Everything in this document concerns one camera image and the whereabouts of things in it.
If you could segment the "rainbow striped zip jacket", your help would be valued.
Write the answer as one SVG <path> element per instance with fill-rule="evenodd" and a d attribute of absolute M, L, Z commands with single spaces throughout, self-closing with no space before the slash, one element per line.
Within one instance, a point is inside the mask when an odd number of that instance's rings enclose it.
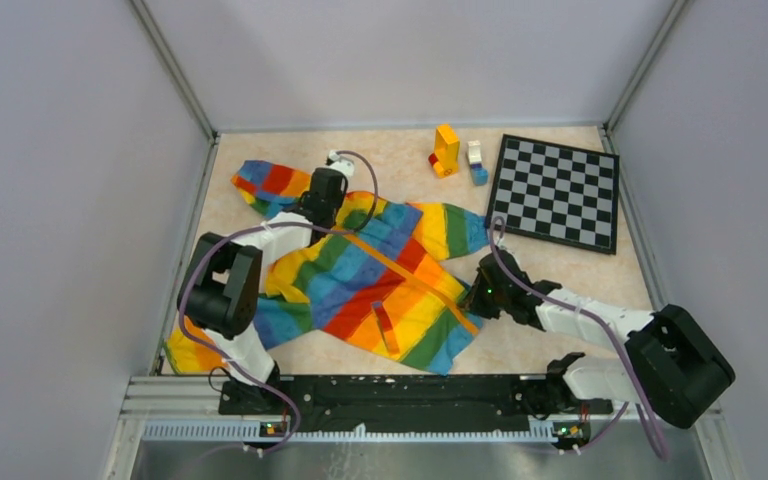
<path fill-rule="evenodd" d="M 456 311 L 468 285 L 443 262 L 487 245 L 483 217 L 352 191 L 336 227 L 269 268 L 253 320 L 263 345 L 320 330 L 402 365 L 449 373 L 483 322 Z"/>

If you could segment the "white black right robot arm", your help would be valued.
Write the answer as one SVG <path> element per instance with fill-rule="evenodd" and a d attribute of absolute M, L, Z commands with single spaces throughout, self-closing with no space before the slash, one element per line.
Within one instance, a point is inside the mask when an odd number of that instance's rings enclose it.
<path fill-rule="evenodd" d="M 515 323 L 610 349 L 616 359 L 569 354 L 548 367 L 549 404 L 572 412 L 585 400 L 649 404 L 668 424 L 690 428 L 735 382 L 730 362 L 684 308 L 609 305 L 549 280 L 533 282 L 506 250 L 484 256 L 462 302 L 486 319 Z"/>

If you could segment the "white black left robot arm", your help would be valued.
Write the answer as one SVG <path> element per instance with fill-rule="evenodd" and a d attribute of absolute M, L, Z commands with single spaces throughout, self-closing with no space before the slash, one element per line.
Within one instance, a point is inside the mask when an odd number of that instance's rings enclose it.
<path fill-rule="evenodd" d="M 272 380 L 277 364 L 254 325 L 266 270 L 334 231 L 354 171 L 342 160 L 319 167 L 301 194 L 278 202 L 266 221 L 225 236 L 208 232 L 196 242 L 177 298 L 179 328 L 225 361 L 257 413 L 274 410 L 281 397 Z"/>

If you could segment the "white blue block toy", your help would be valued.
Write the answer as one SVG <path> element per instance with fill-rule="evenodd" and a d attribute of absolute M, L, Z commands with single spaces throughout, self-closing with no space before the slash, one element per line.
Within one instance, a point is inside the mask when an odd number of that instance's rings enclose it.
<path fill-rule="evenodd" d="M 467 142 L 466 158 L 473 184 L 476 186 L 485 185 L 488 182 L 489 173 L 483 163 L 480 141 L 473 140 Z"/>

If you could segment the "black white checkerboard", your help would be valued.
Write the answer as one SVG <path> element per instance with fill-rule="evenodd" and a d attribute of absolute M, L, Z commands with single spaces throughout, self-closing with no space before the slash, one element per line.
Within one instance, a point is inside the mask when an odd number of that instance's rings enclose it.
<path fill-rule="evenodd" d="M 485 226 L 613 255 L 617 250 L 621 160 L 615 154 L 505 134 Z"/>

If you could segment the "orange yellow block toy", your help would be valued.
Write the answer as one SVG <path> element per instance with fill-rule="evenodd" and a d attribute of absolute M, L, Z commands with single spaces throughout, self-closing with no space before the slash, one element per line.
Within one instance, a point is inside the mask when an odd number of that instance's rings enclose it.
<path fill-rule="evenodd" d="M 429 164 L 438 178 L 446 178 L 459 171 L 458 155 L 460 140 L 449 124 L 435 130 L 434 148 L 428 157 Z"/>

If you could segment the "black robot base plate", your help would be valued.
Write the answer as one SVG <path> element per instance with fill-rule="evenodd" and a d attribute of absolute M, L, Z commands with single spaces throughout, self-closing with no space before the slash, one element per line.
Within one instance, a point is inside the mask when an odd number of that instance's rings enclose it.
<path fill-rule="evenodd" d="M 523 432 L 553 415 L 610 414 L 611 401 L 579 400 L 557 376 L 295 375 L 272 390 L 229 380 L 222 386 L 222 415 L 267 415 L 299 432 L 371 433 Z"/>

